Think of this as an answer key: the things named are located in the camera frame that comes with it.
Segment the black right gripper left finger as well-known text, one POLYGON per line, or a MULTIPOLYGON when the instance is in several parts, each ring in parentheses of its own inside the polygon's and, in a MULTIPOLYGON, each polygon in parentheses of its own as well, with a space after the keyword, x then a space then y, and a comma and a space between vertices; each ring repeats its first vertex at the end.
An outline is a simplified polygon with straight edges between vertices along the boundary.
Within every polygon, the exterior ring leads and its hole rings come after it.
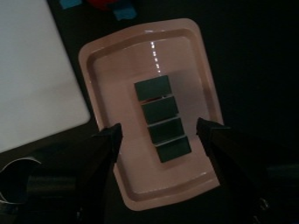
POLYGON ((121 124, 104 128, 90 138, 92 155, 77 178, 76 224, 104 224, 108 180, 122 140, 121 124))

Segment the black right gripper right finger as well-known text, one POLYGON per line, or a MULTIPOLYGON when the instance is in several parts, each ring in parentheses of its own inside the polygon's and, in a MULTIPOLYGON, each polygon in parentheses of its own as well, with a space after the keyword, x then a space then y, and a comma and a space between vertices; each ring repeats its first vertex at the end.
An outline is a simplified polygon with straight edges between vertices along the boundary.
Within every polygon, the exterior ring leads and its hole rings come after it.
POLYGON ((202 118, 196 134, 233 224, 299 224, 299 154, 202 118))

